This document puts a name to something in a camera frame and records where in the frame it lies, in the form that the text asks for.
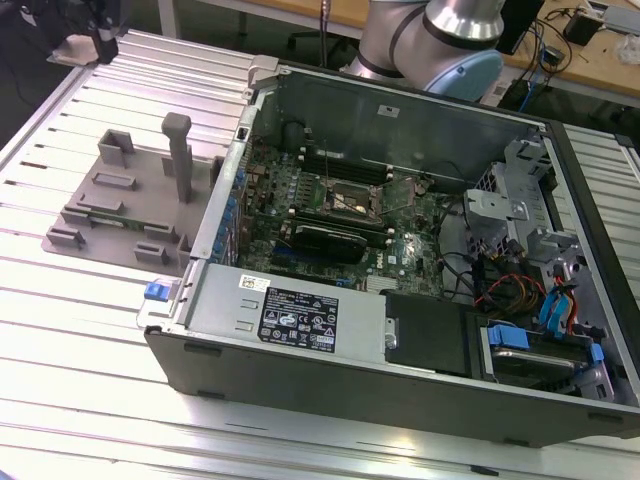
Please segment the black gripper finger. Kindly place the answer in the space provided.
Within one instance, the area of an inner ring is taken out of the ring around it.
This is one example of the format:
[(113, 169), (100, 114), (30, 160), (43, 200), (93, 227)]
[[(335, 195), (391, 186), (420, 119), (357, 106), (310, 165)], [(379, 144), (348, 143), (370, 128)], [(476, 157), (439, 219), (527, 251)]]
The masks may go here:
[(96, 49), (98, 62), (109, 64), (118, 53), (116, 34), (119, 31), (117, 0), (85, 1), (87, 29)]

